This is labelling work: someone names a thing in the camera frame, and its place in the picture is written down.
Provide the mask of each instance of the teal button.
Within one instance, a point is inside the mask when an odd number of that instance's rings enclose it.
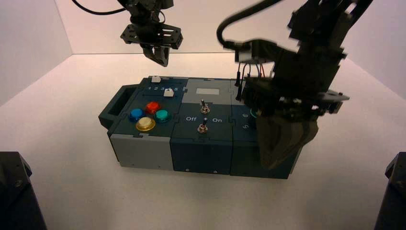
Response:
[[[161,123],[167,122],[167,121],[170,119],[170,115],[169,115],[169,113],[168,113],[166,110],[164,110],[164,109],[158,110],[158,111],[155,113],[155,119],[157,120],[157,122],[161,122]]]

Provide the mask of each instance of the white label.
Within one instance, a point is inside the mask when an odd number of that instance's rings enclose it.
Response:
[[[201,88],[197,88],[196,89],[196,94],[219,95],[220,90],[219,89],[201,89]]]
[[[223,122],[222,119],[217,119],[217,118],[213,118],[212,121],[213,121],[213,122]]]
[[[195,116],[187,116],[186,117],[186,121],[196,121],[196,119],[197,119],[197,117],[195,117]]]

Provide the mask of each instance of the screw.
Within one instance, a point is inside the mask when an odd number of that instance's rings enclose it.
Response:
[[[23,181],[22,181],[22,180],[18,180],[18,181],[16,181],[16,182],[14,183],[14,187],[18,188],[18,187],[20,187],[22,184],[23,184]]]

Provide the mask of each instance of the wire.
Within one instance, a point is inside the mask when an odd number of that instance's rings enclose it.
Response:
[[[161,22],[161,20],[160,20],[160,18],[159,18],[159,14],[162,14],[162,16],[164,16],[164,21],[162,21]],[[157,23],[165,23],[165,21],[166,21],[166,17],[165,17],[165,14],[164,14],[164,12],[162,12],[161,10],[158,12],[158,21],[155,21],[155,22],[157,22]]]
[[[264,0],[261,1],[251,7],[248,7],[246,9],[244,9],[243,11],[240,11],[234,15],[229,16],[228,18],[224,19],[223,22],[220,23],[220,25],[217,28],[217,39],[218,41],[223,45],[224,48],[229,48],[229,49],[237,49],[237,45],[235,42],[232,41],[225,41],[223,38],[223,31],[224,29],[229,26],[230,24],[246,18],[248,16],[251,16],[255,13],[258,13],[259,11],[272,6],[273,4],[278,3],[281,0]]]
[[[242,68],[242,79],[244,79],[244,72],[245,72],[245,66],[248,64],[245,64],[244,67]]]
[[[264,65],[262,65],[262,64],[261,64],[261,69],[262,69],[262,74],[264,75],[264,77],[266,77],[265,70],[264,70]]]
[[[75,5],[77,5],[79,8],[81,8],[82,10],[84,10],[88,13],[91,13],[91,14],[96,14],[96,15],[110,15],[110,14],[120,13],[120,12],[123,12],[126,10],[125,8],[121,8],[121,9],[109,11],[109,12],[96,12],[96,11],[91,11],[91,10],[85,8],[84,6],[80,5],[76,0],[72,0],[72,2]]]
[[[260,78],[260,77],[261,77],[261,71],[260,71],[259,68],[258,68],[258,64],[255,64],[255,66],[257,67],[258,77]]]

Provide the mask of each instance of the white wall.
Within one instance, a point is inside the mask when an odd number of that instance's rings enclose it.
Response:
[[[172,52],[229,52],[218,43],[215,31],[230,14],[259,0],[177,0],[175,7],[164,10],[167,23],[180,27],[184,36],[179,50]],[[119,38],[129,24],[130,14],[109,16],[88,14],[71,0],[56,0],[74,54],[142,53],[138,45],[127,45]],[[118,9],[116,0],[80,0],[95,11]],[[305,0],[285,0],[225,30],[225,38],[247,40],[263,37],[297,50],[289,39],[286,25],[293,10]],[[406,1],[374,0],[371,7],[350,30],[343,46],[348,58],[379,79],[395,93],[406,98]]]
[[[72,54],[53,0],[2,0],[0,33],[0,105]]]
[[[405,0],[374,0],[344,43],[349,59],[403,98],[406,98],[405,11]]]
[[[79,0],[94,11],[121,8],[116,0]],[[258,0],[176,0],[175,6],[164,10],[166,23],[180,27],[184,37],[179,50],[172,52],[229,52],[223,50],[216,38],[220,22]],[[289,40],[286,26],[292,11],[305,0],[286,0],[225,30],[226,38],[247,40],[265,37],[295,48]],[[139,45],[127,45],[120,35],[130,23],[130,13],[98,16],[82,11],[71,0],[56,0],[74,54],[84,53],[142,53]]]

